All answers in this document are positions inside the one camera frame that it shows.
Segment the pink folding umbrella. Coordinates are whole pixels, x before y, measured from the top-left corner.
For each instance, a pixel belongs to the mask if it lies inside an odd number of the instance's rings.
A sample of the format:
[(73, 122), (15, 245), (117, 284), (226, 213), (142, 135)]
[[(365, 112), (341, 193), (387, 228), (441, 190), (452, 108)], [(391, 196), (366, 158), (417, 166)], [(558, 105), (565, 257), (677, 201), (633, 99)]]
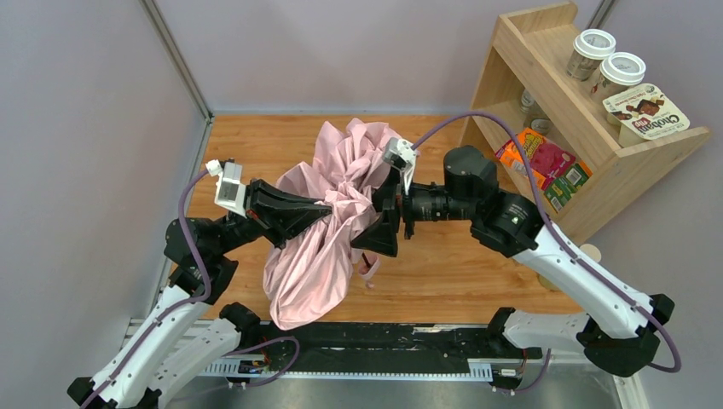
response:
[(314, 322), (347, 296), (362, 259), (362, 251), (350, 242), (377, 218), (372, 193), (389, 174), (382, 159), (385, 146), (398, 136), (383, 122), (354, 118), (345, 130), (325, 122), (312, 161), (295, 165), (277, 180), (280, 190), (332, 209), (285, 248), (269, 252), (263, 289), (270, 317), (280, 329)]

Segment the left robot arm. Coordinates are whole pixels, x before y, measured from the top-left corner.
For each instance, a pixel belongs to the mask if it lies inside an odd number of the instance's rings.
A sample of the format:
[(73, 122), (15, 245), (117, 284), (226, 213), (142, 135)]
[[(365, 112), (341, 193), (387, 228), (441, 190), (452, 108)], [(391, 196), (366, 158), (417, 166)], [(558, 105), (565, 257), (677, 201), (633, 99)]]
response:
[(328, 205), (282, 192), (263, 180), (217, 181), (217, 204), (228, 213), (216, 220), (179, 216), (166, 230), (165, 255), (176, 264), (170, 282), (131, 340), (92, 377), (67, 389), (81, 408), (165, 408), (213, 361), (241, 348), (255, 350), (260, 319), (238, 302), (194, 340), (178, 340), (228, 288), (239, 265), (227, 253), (257, 239), (276, 249), (325, 216)]

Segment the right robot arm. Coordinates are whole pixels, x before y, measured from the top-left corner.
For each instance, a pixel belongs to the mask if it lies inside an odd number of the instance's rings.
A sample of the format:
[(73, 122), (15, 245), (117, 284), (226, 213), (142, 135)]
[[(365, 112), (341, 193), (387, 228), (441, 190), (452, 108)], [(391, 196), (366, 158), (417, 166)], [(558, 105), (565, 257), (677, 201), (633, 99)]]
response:
[(398, 235), (412, 237), (416, 223), (467, 220), (482, 246), (534, 270), (581, 308), (578, 314), (532, 314), (502, 307), (489, 322), (490, 333), (517, 349), (582, 354), (618, 377), (652, 365), (674, 311), (668, 296), (636, 291), (583, 254), (534, 202), (501, 189), (495, 164), (475, 147), (446, 153), (440, 185), (405, 185), (402, 161), (391, 162), (372, 196), (378, 218), (352, 240), (354, 248), (394, 257)]

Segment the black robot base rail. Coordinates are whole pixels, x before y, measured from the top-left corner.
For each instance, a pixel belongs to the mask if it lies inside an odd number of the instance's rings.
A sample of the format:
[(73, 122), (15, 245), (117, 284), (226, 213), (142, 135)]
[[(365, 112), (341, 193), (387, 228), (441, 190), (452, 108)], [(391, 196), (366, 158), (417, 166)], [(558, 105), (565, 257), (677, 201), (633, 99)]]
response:
[(262, 322), (244, 348), (198, 371), (239, 383), (284, 371), (287, 379), (482, 382), (510, 388), (543, 360), (539, 348), (518, 349), (485, 325), (316, 322), (282, 331)]

